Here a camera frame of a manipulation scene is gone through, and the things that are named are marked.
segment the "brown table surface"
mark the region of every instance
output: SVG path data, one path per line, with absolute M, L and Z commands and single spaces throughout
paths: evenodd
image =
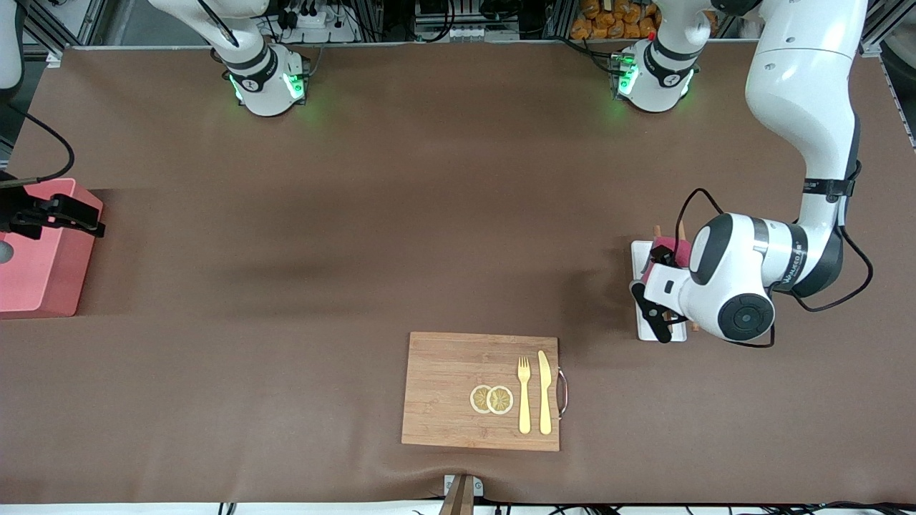
M 753 48 L 711 45 L 662 115 L 561 45 L 329 49 L 270 119 L 206 51 L 68 51 L 31 110 L 108 236 L 78 316 L 0 323 L 0 499 L 423 498 L 466 471 L 503 501 L 916 501 L 916 155 L 878 60 L 851 77 L 874 285 L 778 298 L 770 350 L 636 340 L 629 243 L 691 189 L 796 216 L 802 159 L 745 106 Z M 10 170 L 64 157 L 26 125 Z M 818 301 L 862 279 L 849 256 Z M 410 331 L 558 336 L 561 451 L 401 444 Z

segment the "pink box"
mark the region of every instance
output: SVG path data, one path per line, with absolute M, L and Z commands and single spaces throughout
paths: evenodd
M 42 199 L 64 193 L 102 211 L 102 202 L 73 179 L 32 184 L 26 191 Z M 13 258 L 0 265 L 0 320 L 73 316 L 95 238 L 45 227 L 39 240 L 7 233 L 0 240 L 13 246 Z

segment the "knife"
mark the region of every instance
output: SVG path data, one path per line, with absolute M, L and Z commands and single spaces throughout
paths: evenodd
M 547 355 L 544 351 L 538 351 L 538 361 L 540 362 L 540 433 L 551 433 L 551 406 L 548 401 L 547 388 L 551 385 L 551 366 L 547 363 Z

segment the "cutting board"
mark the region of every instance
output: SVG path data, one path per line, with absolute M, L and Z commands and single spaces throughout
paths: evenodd
M 551 385 L 547 401 L 552 432 L 541 434 L 538 351 L 547 355 Z M 531 366 L 528 394 L 531 432 L 518 430 L 521 385 L 518 359 Z M 502 385 L 512 392 L 512 409 L 504 415 L 481 414 L 471 406 L 477 385 Z M 475 449 L 559 451 L 557 406 L 557 339 L 494 334 L 411 333 L 404 393 L 403 444 Z

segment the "lemon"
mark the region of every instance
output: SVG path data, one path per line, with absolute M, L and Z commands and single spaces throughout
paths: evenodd
M 471 407 L 474 408 L 474 411 L 477 411 L 481 414 L 487 414 L 490 412 L 490 408 L 486 405 L 486 398 L 490 394 L 490 387 L 487 385 L 479 385 L 474 387 L 471 390 Z
M 490 389 L 486 395 L 486 407 L 495 415 L 505 415 L 512 409 L 512 392 L 504 386 Z

